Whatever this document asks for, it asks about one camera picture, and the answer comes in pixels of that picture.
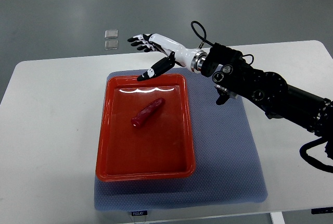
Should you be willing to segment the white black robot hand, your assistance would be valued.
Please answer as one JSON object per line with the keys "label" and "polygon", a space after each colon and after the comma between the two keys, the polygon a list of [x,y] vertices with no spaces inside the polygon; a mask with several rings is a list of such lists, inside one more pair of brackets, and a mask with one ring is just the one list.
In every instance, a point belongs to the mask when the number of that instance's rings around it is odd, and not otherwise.
{"label": "white black robot hand", "polygon": [[161,60],[151,66],[137,81],[145,81],[161,76],[176,64],[194,73],[200,73],[207,53],[199,48],[186,48],[182,44],[160,34],[139,34],[127,40],[133,47],[144,52],[161,52]]}

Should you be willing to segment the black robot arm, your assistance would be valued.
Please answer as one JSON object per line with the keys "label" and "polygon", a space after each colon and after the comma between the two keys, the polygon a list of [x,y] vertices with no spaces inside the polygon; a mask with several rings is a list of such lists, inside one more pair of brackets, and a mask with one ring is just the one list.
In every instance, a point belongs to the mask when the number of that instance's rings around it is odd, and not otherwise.
{"label": "black robot arm", "polygon": [[215,43],[202,62],[201,74],[211,77],[223,105],[232,93],[262,109],[271,118],[285,118],[319,137],[332,136],[332,101],[294,86],[275,72],[254,69],[240,51]]}

